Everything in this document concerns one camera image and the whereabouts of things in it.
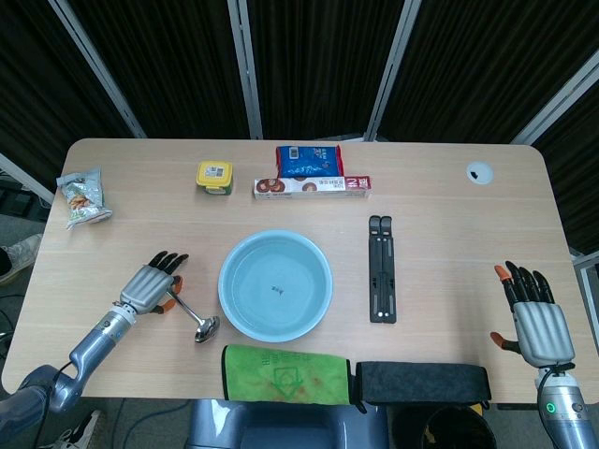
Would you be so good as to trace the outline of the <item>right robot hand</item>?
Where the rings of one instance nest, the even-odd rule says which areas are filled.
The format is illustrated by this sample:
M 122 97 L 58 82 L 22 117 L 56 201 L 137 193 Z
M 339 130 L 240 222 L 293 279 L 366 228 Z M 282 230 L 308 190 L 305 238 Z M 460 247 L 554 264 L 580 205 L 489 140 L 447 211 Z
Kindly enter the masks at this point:
M 508 340 L 493 331 L 491 340 L 538 369 L 571 363 L 576 356 L 574 344 L 546 277 L 510 261 L 496 265 L 494 270 L 503 286 L 517 338 Z

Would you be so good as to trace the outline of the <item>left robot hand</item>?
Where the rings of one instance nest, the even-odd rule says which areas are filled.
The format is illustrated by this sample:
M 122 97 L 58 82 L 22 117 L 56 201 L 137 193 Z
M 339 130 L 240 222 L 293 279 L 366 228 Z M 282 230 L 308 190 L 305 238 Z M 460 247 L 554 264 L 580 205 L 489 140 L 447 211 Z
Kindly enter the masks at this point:
M 125 307 L 136 315 L 146 313 L 163 314 L 174 306 L 174 299 L 164 305 L 164 297 L 178 295 L 183 286 L 183 278 L 175 270 L 188 259 L 187 253 L 177 254 L 162 251 L 148 264 L 143 265 L 126 284 L 116 305 Z

